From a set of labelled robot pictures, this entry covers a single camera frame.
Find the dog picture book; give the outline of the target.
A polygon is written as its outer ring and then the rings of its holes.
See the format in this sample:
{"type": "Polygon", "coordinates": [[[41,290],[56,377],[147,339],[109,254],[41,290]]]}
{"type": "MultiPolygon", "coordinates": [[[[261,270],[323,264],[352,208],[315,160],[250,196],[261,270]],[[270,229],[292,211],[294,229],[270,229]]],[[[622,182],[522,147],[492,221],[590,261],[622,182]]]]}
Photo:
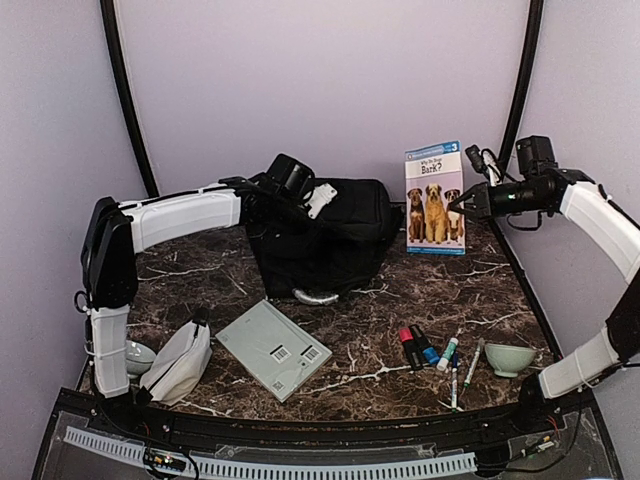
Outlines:
{"type": "Polygon", "coordinates": [[[406,250],[414,254],[466,253],[464,216],[449,204],[463,193],[460,143],[405,153],[406,250]]]}

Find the black student bag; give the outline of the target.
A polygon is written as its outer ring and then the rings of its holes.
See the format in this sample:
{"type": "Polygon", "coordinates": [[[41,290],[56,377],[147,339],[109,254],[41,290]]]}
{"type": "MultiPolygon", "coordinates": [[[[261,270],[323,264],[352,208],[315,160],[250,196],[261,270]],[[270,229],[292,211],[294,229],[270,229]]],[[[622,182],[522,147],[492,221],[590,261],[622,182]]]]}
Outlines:
{"type": "Polygon", "coordinates": [[[338,195],[306,234],[272,234],[249,240],[266,295],[292,298],[336,294],[367,286],[378,274],[404,220],[375,179],[318,178],[338,195]]]}

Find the grey notebook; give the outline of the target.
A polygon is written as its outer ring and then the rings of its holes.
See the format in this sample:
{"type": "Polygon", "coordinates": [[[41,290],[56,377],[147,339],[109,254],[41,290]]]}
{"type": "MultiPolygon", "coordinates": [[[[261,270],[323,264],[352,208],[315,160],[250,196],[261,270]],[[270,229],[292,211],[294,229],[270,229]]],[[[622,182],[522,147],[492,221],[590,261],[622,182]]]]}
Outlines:
{"type": "Polygon", "coordinates": [[[216,339],[281,403],[332,357],[329,348],[267,300],[219,331],[216,339]]]}

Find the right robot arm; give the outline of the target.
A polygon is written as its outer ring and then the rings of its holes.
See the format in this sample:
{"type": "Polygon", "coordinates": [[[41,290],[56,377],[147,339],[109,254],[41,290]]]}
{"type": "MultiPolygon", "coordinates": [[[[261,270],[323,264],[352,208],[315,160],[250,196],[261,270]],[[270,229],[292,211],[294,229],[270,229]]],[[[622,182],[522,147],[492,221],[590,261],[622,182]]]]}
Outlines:
{"type": "Polygon", "coordinates": [[[543,369],[537,376],[540,396],[528,396],[511,410],[511,426],[530,434],[549,416],[546,400],[591,386],[639,354],[639,226],[601,185],[579,170],[563,168],[547,168],[518,182],[478,183],[454,200],[451,209],[474,220],[525,212],[559,215],[604,254],[625,282],[599,332],[543,369]]]}

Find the blue highlighter marker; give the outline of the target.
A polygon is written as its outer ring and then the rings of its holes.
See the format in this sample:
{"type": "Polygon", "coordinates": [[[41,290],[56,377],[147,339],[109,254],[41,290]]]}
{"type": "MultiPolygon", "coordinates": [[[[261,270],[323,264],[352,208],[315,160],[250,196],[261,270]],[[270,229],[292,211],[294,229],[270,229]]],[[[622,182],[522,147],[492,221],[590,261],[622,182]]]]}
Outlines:
{"type": "Polygon", "coordinates": [[[431,344],[430,340],[426,337],[426,335],[417,324],[410,325],[409,329],[413,336],[413,339],[417,344],[423,364],[426,366],[435,367],[438,364],[440,357],[434,346],[431,344]]]}

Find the pink highlighter marker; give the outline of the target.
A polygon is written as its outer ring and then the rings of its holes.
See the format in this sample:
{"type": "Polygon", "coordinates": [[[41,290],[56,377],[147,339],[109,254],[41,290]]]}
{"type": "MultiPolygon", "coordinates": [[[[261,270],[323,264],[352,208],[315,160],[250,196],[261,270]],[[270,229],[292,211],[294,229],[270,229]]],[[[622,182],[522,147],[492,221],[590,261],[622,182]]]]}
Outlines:
{"type": "Polygon", "coordinates": [[[404,350],[407,362],[412,371],[419,371],[424,368],[421,360],[421,352],[408,327],[403,327],[398,331],[399,338],[404,350]]]}

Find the right pale green bowl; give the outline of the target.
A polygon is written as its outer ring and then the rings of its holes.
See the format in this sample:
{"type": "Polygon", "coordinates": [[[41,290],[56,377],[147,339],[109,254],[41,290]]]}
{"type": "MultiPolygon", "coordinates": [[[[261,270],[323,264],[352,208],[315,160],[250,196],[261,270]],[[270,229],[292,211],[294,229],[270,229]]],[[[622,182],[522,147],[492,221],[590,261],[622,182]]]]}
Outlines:
{"type": "Polygon", "coordinates": [[[487,343],[484,352],[494,374],[504,378],[516,378],[536,356],[531,348],[495,343],[487,343]]]}

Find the pale green bowl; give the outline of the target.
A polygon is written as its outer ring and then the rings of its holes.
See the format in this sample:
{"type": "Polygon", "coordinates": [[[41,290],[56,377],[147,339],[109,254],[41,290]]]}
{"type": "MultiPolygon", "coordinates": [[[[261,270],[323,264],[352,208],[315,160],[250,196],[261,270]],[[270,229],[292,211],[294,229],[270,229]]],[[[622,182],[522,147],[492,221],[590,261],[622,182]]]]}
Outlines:
{"type": "Polygon", "coordinates": [[[156,359],[156,353],[148,346],[131,340],[127,341],[126,372],[130,378],[138,378],[149,371],[156,359]]]}
{"type": "Polygon", "coordinates": [[[495,343],[487,343],[484,352],[494,374],[504,378],[516,378],[536,356],[531,348],[495,343]]]}

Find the white pencil pouch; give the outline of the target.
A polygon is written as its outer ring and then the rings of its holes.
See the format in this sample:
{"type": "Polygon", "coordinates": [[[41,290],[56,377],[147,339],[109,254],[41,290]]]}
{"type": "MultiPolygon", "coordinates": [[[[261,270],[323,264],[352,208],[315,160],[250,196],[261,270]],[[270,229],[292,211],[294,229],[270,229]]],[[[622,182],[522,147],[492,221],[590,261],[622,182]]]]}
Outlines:
{"type": "Polygon", "coordinates": [[[135,396],[138,405],[173,406],[194,390],[212,355],[209,316],[207,308],[198,308],[161,348],[140,378],[135,396]]]}

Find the green whiteboard pen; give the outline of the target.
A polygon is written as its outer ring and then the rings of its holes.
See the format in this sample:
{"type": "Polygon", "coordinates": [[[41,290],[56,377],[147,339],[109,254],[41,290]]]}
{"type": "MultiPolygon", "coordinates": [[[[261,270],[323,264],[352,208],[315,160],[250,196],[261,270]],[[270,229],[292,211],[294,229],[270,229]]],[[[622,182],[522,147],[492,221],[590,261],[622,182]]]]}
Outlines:
{"type": "Polygon", "coordinates": [[[469,368],[467,370],[467,374],[466,374],[466,376],[464,378],[464,381],[463,381],[463,389],[464,390],[469,388],[471,383],[472,383],[472,379],[473,379],[474,373],[475,373],[475,371],[477,369],[477,365],[479,363],[479,359],[480,359],[480,356],[481,356],[481,354],[483,352],[484,346],[485,346],[485,340],[483,338],[480,338],[478,340],[478,342],[477,342],[476,348],[474,350],[474,354],[472,356],[471,362],[469,364],[469,368]]]}

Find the left pale green bowl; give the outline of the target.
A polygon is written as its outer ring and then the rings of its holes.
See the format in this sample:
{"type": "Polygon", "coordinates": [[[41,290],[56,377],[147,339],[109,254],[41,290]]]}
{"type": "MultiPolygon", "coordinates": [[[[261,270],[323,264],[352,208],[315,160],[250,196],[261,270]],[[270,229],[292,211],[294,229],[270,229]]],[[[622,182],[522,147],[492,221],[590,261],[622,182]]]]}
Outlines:
{"type": "Polygon", "coordinates": [[[156,359],[156,353],[148,346],[131,340],[127,341],[126,372],[130,378],[138,378],[149,371],[156,359]]]}

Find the right black frame post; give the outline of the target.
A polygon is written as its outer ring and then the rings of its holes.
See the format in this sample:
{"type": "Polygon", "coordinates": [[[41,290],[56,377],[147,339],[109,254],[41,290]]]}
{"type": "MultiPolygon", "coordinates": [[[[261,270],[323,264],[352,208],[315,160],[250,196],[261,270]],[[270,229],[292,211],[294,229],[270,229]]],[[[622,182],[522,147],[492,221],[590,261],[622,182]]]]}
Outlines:
{"type": "Polygon", "coordinates": [[[527,23],[518,74],[498,156],[498,165],[503,170],[508,169],[511,152],[522,120],[538,47],[543,11],[543,0],[529,1],[527,23]]]}

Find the black frame post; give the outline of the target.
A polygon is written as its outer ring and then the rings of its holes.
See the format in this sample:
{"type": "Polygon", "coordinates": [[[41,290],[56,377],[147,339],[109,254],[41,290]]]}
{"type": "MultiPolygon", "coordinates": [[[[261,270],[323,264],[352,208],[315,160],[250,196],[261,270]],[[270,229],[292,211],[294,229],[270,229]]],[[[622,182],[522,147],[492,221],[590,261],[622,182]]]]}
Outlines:
{"type": "Polygon", "coordinates": [[[543,0],[529,1],[527,23],[518,74],[498,156],[498,165],[503,170],[508,169],[511,152],[522,120],[538,47],[543,11],[543,0]]]}
{"type": "Polygon", "coordinates": [[[159,189],[144,143],[127,75],[124,51],[116,18],[116,4],[113,0],[100,0],[99,5],[112,74],[136,166],[147,196],[155,198],[159,196],[159,189]]]}

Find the left black frame post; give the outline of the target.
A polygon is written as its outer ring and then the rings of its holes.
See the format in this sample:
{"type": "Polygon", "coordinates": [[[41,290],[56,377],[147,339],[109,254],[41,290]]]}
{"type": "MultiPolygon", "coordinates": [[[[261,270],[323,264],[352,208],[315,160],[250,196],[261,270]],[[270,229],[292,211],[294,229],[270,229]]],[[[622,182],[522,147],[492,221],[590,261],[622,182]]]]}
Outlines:
{"type": "Polygon", "coordinates": [[[100,0],[99,5],[112,74],[136,166],[147,196],[155,198],[159,196],[159,189],[144,143],[127,75],[124,51],[116,18],[116,4],[113,0],[100,0]]]}

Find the black front rail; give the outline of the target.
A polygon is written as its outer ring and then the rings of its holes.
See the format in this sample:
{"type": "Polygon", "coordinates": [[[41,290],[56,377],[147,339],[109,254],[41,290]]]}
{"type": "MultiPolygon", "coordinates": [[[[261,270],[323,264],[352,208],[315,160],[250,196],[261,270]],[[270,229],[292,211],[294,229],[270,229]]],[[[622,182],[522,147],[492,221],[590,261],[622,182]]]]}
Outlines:
{"type": "Polygon", "coordinates": [[[573,394],[559,404],[560,410],[540,410],[524,416],[516,405],[458,414],[443,414],[400,420],[363,422],[279,422],[223,418],[152,406],[127,406],[117,401],[101,408],[90,394],[63,388],[54,404],[109,433],[134,434],[163,444],[211,450],[231,444],[260,447],[378,447],[433,443],[448,447],[492,448],[524,434],[551,432],[556,435],[569,425],[569,415],[578,410],[573,394]]]}

